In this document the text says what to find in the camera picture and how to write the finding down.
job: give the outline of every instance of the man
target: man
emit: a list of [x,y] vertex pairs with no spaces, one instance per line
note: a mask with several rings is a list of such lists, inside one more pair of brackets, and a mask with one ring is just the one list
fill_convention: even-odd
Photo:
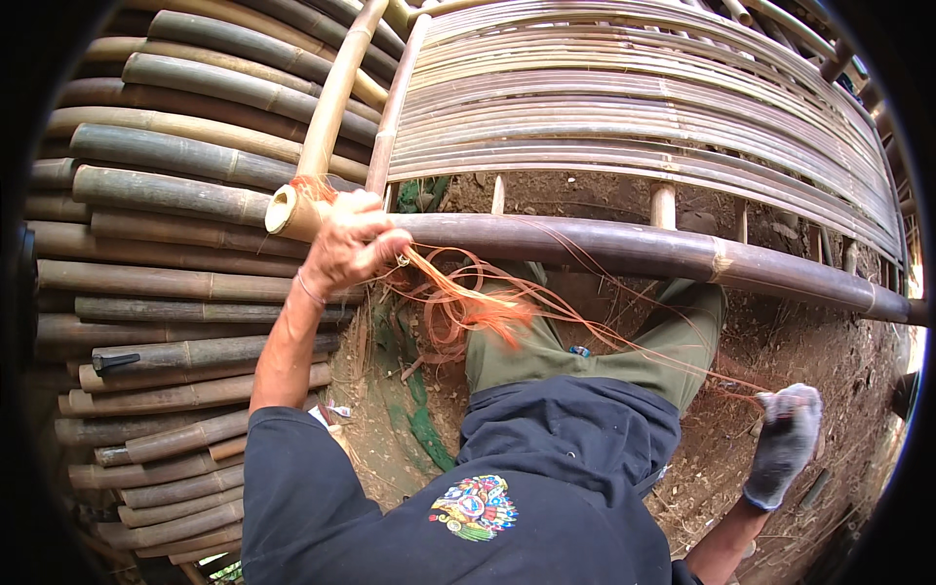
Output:
[[294,279],[250,404],[247,582],[725,583],[811,456],[822,404],[803,385],[760,396],[765,426],[743,496],[671,563],[641,498],[711,364],[724,317],[717,285],[669,283],[659,301],[679,311],[653,311],[635,339],[644,350],[573,355],[542,318],[517,351],[469,334],[458,465],[385,516],[364,497],[342,449],[299,408],[329,292],[410,242],[377,196],[341,194]]

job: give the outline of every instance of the green cloth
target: green cloth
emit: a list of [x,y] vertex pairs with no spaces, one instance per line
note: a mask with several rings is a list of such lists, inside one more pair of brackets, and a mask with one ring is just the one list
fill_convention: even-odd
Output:
[[[545,284],[542,267],[499,263],[514,276]],[[484,292],[504,285],[491,281]],[[465,374],[471,393],[512,382],[546,380],[556,375],[606,377],[631,382],[659,394],[685,413],[711,366],[724,322],[725,297],[719,285],[673,279],[661,285],[655,308],[630,348],[618,354],[584,358],[563,347],[551,320],[534,317],[511,349],[490,331],[467,335]]]

